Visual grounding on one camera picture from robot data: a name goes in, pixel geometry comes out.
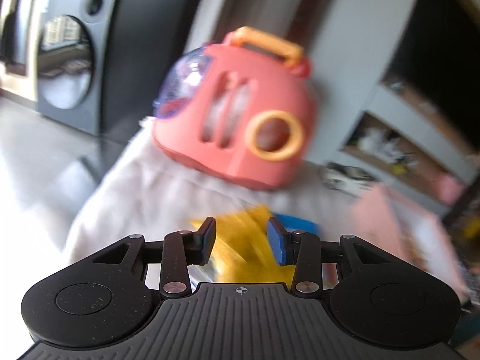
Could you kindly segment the blue snack packet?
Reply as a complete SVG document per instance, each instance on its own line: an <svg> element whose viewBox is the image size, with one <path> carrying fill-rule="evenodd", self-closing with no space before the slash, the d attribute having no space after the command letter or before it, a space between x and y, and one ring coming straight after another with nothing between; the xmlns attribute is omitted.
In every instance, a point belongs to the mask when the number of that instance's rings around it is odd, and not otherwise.
<svg viewBox="0 0 480 360"><path fill-rule="evenodd" d="M273 215L289 232L299 230L306 233L316 234L318 236L320 235L320 227L314 222L288 214L274 213Z"/></svg>

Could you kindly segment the yellow snack packet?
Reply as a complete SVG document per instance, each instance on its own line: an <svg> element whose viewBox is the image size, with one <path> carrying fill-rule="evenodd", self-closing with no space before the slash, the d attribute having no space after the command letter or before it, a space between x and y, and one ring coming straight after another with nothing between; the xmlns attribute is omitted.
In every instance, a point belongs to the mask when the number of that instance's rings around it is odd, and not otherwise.
<svg viewBox="0 0 480 360"><path fill-rule="evenodd" d="M267 205L206 216L216 220L216 240L208 263L189 269L194 282L291 285L295 268L278 265L267 239Z"/></svg>

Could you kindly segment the pink cardboard box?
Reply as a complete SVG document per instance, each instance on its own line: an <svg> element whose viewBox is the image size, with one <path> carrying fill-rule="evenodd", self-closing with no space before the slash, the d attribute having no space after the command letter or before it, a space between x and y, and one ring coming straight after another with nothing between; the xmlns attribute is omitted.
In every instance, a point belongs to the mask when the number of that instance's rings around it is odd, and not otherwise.
<svg viewBox="0 0 480 360"><path fill-rule="evenodd" d="M450 285L462 303L469 299L459 258L433 212L380 183L360 197L330 190L324 208L322 239L358 236Z"/></svg>

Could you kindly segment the toy car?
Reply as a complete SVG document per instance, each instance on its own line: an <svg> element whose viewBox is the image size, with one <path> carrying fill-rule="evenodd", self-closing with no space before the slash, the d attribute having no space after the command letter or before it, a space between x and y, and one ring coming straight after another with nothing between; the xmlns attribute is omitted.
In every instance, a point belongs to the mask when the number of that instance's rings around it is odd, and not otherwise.
<svg viewBox="0 0 480 360"><path fill-rule="evenodd" d="M326 188L343 192L352 197L360 197L378 182L375 176L360 167L333 162L320 168L320 178Z"/></svg>

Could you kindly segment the pink toy pet carrier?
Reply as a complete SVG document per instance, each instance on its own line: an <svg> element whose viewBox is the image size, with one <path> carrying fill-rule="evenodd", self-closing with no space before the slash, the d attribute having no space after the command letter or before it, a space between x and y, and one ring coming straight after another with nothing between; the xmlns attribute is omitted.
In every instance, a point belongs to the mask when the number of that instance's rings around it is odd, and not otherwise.
<svg viewBox="0 0 480 360"><path fill-rule="evenodd" d="M154 100L154 143L168 157L250 189L294 178L315 129L311 64L298 44L252 27L188 52Z"/></svg>

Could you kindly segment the white TV cabinet shelf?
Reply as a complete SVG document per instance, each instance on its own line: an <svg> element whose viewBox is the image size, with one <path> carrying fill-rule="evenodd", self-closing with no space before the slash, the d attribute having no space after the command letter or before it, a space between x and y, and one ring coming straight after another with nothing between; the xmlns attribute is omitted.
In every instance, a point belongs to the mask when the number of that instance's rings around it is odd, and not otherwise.
<svg viewBox="0 0 480 360"><path fill-rule="evenodd" d="M477 153L431 100L390 76L373 90L338 156L443 216L474 182Z"/></svg>

